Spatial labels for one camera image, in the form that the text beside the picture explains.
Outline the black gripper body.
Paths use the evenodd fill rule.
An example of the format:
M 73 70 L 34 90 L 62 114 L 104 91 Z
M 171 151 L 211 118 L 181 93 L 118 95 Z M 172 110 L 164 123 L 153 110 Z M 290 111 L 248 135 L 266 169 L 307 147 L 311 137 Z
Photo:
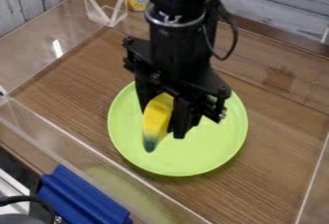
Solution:
M 163 92 L 195 103 L 201 117 L 217 122 L 231 89 L 213 73 L 211 58 L 216 23 L 185 28 L 149 27 L 149 38 L 126 37 L 122 66 L 142 80 L 163 87 Z

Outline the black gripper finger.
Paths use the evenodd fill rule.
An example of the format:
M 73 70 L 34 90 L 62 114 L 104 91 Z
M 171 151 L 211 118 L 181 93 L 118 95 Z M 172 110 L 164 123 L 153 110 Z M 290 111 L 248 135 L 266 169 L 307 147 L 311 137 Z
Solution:
M 153 85 L 142 80 L 134 82 L 136 94 L 141 111 L 145 110 L 149 100 L 163 92 L 163 87 Z
M 195 103 L 184 100 L 180 96 L 173 100 L 172 133 L 173 138 L 183 139 L 188 130 L 199 124 L 200 109 Z

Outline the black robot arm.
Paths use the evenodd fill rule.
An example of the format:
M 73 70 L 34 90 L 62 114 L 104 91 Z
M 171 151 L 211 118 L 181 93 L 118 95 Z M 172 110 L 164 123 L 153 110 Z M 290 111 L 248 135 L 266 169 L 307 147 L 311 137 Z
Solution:
M 220 0 L 148 0 L 148 38 L 122 40 L 122 66 L 134 75 L 140 106 L 156 94 L 173 97 L 165 131 L 183 138 L 203 117 L 223 118 L 229 86 L 211 67 L 219 19 L 232 22 Z

